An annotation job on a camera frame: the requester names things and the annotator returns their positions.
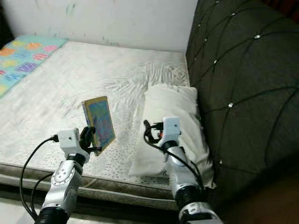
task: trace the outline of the white mattress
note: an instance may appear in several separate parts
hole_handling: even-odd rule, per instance
[[[188,86],[185,56],[178,52],[126,49],[67,42],[0,99],[0,164],[22,166],[33,149],[62,128],[86,121],[81,102],[108,96],[115,141],[91,155],[84,176],[168,189],[163,178],[128,176],[149,85]],[[28,167],[55,170],[64,153],[46,143]]]

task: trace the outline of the floor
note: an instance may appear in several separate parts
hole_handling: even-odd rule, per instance
[[[0,198],[1,222],[10,224],[33,224],[34,221],[25,211],[22,203],[15,200]],[[95,217],[81,214],[73,214],[68,224],[146,224],[127,220],[116,220],[104,217]]]

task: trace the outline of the black cable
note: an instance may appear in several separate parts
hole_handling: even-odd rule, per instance
[[[52,175],[53,175],[53,173],[51,173],[51,174],[47,174],[47,175],[44,176],[42,179],[40,179],[40,180],[35,184],[35,186],[34,186],[32,192],[31,192],[31,197],[30,197],[30,207],[31,207],[31,211],[32,211],[32,213],[33,213],[36,217],[38,217],[38,214],[36,213],[36,210],[35,210],[35,208],[34,208],[34,193],[35,193],[35,190],[36,190],[36,188],[37,188],[37,186],[39,185],[40,182],[42,182],[44,179],[46,179],[47,177],[52,176]]]
[[[148,128],[145,130],[145,132],[144,132],[144,134],[143,134],[143,139],[144,139],[144,141],[145,141],[148,145],[150,145],[150,146],[152,146],[152,147],[154,147],[154,148],[160,150],[161,152],[166,153],[166,154],[172,156],[173,158],[177,159],[178,161],[180,161],[185,167],[187,167],[187,168],[193,173],[193,175],[194,175],[195,178],[196,178],[197,183],[199,184],[200,191],[201,191],[201,192],[204,192],[204,186],[203,186],[203,183],[202,183],[202,179],[201,179],[200,173],[197,174],[197,173],[194,171],[194,169],[192,169],[192,168],[189,166],[188,163],[186,163],[184,160],[182,160],[181,158],[179,158],[179,157],[176,156],[175,154],[173,154],[173,153],[171,153],[171,152],[169,152],[169,151],[167,151],[167,150],[163,150],[161,147],[156,146],[156,145],[154,145],[154,144],[151,144],[149,141],[146,140],[146,138],[145,138],[145,136],[146,136],[145,133],[146,133],[147,131],[149,131],[151,128],[152,128],[152,127],[148,127]]]
[[[196,163],[190,160],[190,163],[194,166],[194,168],[196,169],[196,172],[198,175],[200,175],[200,171],[198,169],[198,167],[196,166]]]
[[[26,211],[30,214],[30,216],[36,220],[36,217],[34,215],[34,213],[30,210],[30,208],[28,207],[28,205],[26,204],[25,200],[24,200],[24,195],[23,195],[23,176],[24,176],[24,171],[25,171],[25,168],[27,166],[27,164],[29,163],[29,161],[31,160],[32,156],[37,152],[37,150],[44,144],[46,143],[47,141],[51,141],[51,140],[54,140],[54,137],[51,137],[49,139],[46,139],[45,141],[43,141],[41,144],[39,144],[35,150],[31,153],[31,155],[28,157],[27,161],[25,162],[24,166],[23,166],[23,169],[22,169],[22,172],[21,172],[21,176],[20,176],[20,198],[21,198],[21,202],[24,206],[24,208],[26,209]]]

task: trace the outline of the button on headboard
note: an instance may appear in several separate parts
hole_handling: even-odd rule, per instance
[[[199,0],[186,58],[217,205],[299,151],[299,26],[257,0]]]

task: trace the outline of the white wall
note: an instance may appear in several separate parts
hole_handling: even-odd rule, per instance
[[[185,51],[197,0],[2,0],[15,36]]]

